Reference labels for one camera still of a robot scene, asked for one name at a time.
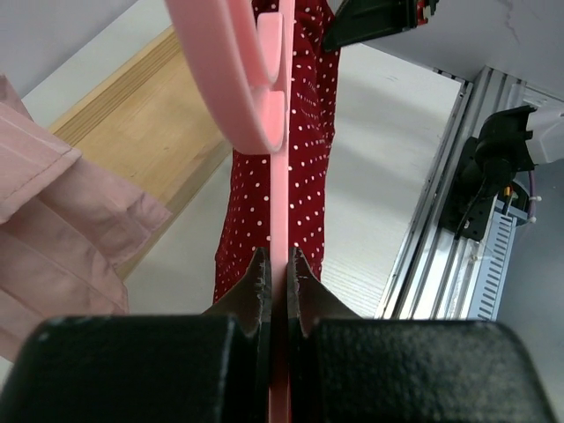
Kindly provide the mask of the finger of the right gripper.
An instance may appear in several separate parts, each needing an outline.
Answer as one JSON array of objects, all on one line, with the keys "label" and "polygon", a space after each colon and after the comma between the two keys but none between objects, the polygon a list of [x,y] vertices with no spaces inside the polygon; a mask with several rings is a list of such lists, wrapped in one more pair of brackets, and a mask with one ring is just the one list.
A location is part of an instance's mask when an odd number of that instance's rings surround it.
[{"label": "finger of the right gripper", "polygon": [[411,30],[419,23],[414,0],[348,0],[323,36],[326,52]]}]

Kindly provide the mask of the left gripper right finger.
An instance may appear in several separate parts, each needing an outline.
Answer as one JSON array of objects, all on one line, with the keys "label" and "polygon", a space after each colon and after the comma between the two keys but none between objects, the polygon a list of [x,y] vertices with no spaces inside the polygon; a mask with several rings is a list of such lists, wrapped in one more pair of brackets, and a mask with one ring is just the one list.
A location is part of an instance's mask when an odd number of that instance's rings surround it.
[{"label": "left gripper right finger", "polygon": [[553,422],[531,357],[480,320],[386,320],[351,311],[300,249],[287,270],[294,422]]}]

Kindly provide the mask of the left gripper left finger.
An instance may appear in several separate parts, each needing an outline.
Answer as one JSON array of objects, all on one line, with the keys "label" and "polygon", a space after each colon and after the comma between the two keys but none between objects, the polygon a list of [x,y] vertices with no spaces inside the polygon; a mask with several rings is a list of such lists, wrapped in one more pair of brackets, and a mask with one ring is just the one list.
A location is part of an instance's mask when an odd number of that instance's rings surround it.
[{"label": "left gripper left finger", "polygon": [[1,393],[4,422],[265,422],[271,263],[200,315],[51,318]]}]

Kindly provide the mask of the pink plastic hanger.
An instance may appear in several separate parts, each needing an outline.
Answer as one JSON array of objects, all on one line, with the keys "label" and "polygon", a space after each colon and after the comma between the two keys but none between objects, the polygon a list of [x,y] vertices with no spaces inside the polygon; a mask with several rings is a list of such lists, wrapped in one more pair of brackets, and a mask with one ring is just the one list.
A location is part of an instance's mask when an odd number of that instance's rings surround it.
[{"label": "pink plastic hanger", "polygon": [[295,3],[254,15],[248,1],[168,1],[205,105],[233,148],[269,155],[273,342],[269,420],[288,422],[289,122]]}]

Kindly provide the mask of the red polka dot cloth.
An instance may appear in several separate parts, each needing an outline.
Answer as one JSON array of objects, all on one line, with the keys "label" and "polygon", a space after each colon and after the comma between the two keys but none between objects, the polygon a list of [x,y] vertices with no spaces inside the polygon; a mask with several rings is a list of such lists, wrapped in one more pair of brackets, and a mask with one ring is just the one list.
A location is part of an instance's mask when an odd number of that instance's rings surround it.
[{"label": "red polka dot cloth", "polygon": [[[289,124],[289,241],[312,273],[322,273],[326,174],[335,136],[339,51],[326,52],[334,19],[325,1],[295,4]],[[215,255],[213,299],[244,275],[258,248],[270,245],[270,163],[267,156],[233,153],[230,195]]]}]

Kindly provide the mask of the pink skirt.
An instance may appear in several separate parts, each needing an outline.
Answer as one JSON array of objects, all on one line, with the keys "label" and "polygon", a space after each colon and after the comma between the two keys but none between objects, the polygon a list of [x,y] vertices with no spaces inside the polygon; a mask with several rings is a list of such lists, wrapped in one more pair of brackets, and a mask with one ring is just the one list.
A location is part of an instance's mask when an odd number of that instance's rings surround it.
[{"label": "pink skirt", "polygon": [[1,82],[1,354],[14,360],[44,320],[122,315],[118,268],[168,210],[35,123]]}]

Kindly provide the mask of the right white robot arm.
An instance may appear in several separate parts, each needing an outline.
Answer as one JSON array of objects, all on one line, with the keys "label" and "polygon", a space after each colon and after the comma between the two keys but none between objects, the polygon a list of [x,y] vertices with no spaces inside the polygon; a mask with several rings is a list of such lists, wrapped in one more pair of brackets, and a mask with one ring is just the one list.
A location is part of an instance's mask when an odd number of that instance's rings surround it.
[{"label": "right white robot arm", "polygon": [[[374,41],[425,26],[445,13],[437,1],[344,1],[323,38],[323,48]],[[516,174],[563,157],[563,113],[519,106],[489,115],[464,142],[439,225],[456,238],[479,241],[486,212]]]}]

